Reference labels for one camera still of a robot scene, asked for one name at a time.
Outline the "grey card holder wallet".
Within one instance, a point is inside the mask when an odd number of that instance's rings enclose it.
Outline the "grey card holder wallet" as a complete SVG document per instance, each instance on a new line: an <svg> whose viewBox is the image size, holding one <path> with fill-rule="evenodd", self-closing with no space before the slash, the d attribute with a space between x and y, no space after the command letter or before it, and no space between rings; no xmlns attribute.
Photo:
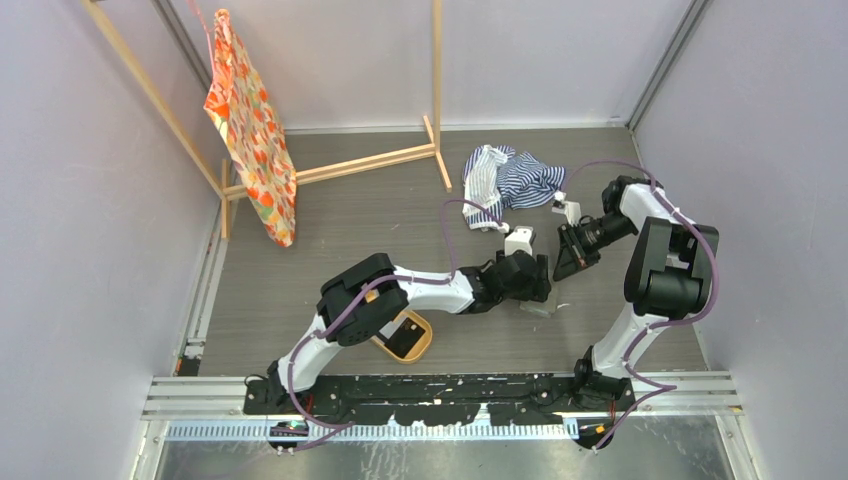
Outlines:
<svg viewBox="0 0 848 480"><path fill-rule="evenodd" d="M558 287L553 285L544 301L520 301L519 308L528 314L551 318L558 309Z"/></svg>

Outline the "orange oval tray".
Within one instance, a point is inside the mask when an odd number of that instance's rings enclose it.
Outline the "orange oval tray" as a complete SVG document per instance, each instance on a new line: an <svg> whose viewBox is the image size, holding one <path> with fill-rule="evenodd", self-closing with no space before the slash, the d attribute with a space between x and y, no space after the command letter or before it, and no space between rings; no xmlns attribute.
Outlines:
<svg viewBox="0 0 848 480"><path fill-rule="evenodd" d="M432 339L430 323L417 312L405 310L370 341L398 363L413 364L429 349Z"/></svg>

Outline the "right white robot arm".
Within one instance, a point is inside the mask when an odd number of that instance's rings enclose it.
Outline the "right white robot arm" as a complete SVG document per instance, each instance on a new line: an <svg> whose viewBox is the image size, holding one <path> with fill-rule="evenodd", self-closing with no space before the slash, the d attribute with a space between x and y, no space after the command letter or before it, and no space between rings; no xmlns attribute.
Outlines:
<svg viewBox="0 0 848 480"><path fill-rule="evenodd" d="M601 195L604 214L570 220L558 229L556 281L587 270L603 248L637 238L623 281L625 306L608 333L574 368L571 397L596 410L627 396L630 367L671 324L704 312L714 280L719 231L693 222L661 185L620 176Z"/></svg>

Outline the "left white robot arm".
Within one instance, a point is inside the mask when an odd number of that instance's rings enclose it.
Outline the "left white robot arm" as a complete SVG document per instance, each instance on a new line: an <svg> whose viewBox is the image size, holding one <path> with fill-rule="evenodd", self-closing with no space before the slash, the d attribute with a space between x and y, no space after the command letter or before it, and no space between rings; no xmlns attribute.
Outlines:
<svg viewBox="0 0 848 480"><path fill-rule="evenodd" d="M376 253L321 287L307 331L268 369L268 400L280 412L298 412L306 391L345 347L363 343L407 310L482 314L506 300L544 303L551 291L549 259L499 251L481 266L448 273L419 272Z"/></svg>

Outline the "glossy black credit card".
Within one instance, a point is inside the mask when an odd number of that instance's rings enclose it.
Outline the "glossy black credit card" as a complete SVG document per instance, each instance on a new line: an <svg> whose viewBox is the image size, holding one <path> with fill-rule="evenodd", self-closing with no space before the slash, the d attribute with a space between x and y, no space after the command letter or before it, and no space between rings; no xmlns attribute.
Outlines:
<svg viewBox="0 0 848 480"><path fill-rule="evenodd" d="M424 327L412 319L406 319L388 338L385 346L395 356L405 359L426 333Z"/></svg>

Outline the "blue striped cloth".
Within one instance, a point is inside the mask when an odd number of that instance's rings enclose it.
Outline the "blue striped cloth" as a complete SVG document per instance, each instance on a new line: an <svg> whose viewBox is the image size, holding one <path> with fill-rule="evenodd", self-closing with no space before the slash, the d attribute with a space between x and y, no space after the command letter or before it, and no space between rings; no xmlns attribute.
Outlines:
<svg viewBox="0 0 848 480"><path fill-rule="evenodd" d="M551 166L509 145L482 145L466 161L462 214L471 230L497 230L506 209L529 209L551 202L567 170Z"/></svg>

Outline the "wooden drying rack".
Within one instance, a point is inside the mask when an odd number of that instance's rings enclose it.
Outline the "wooden drying rack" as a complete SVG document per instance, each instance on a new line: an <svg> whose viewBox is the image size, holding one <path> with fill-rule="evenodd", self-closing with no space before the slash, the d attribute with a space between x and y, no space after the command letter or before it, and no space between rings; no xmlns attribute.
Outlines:
<svg viewBox="0 0 848 480"><path fill-rule="evenodd" d="M396 164L434 158L438 163L440 175L447 189L452 187L447 168L441 154L441 55L442 55L442 4L439 1L434 1L432 6L432 93L433 93L433 114L425 116L423 123L429 138L428 143L389 151L359 159L353 159L346 162L330 164L328 166L301 170L296 168L297 189L302 184L315 183L334 179L338 177L353 175L368 170L384 168ZM242 198L248 198L246 188L241 184L239 174L231 160L227 149L227 158L224 159L222 170L220 173L214 173L202 156L191 136L187 133L183 125L173 113L170 105L160 94L154 82L149 77L141 62L135 57L131 48L119 34L118 30L109 20L106 13L102 10L99 3L96 1L86 1L83 4L84 9L89 14L95 25L101 31L105 39L109 42L112 48L119 55L125 66L130 71L133 78L142 88L156 111L166 122L175 138L180 142L185 152L198 167L204 178L218 196L221 204L220 211L220 233L223 238L230 236L230 219L229 208L232 202ZM206 39L208 53L210 57L211 75L205 81L207 93L212 82L212 45L214 43L214 25L213 20L211 25L207 26Z"/></svg>

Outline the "orange floral cloth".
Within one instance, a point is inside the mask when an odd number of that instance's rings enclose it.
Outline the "orange floral cloth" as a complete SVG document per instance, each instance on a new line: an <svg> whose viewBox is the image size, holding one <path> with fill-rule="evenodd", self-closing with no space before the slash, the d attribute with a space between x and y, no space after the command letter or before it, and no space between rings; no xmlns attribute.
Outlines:
<svg viewBox="0 0 848 480"><path fill-rule="evenodd" d="M212 82L204 103L268 236L281 247L296 232L296 168L269 93L226 9L214 15Z"/></svg>

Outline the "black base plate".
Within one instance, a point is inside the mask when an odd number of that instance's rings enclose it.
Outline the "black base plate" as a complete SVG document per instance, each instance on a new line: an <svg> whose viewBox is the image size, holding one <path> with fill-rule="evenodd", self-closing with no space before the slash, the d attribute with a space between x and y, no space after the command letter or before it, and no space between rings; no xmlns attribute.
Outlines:
<svg viewBox="0 0 848 480"><path fill-rule="evenodd" d="M296 414L300 407L329 424L401 426L469 425L485 415L493 426L552 425L565 413L605 419L634 402L635 390L620 381L615 392L577 386L570 374L321 375L293 397L278 381L246 381L247 415Z"/></svg>

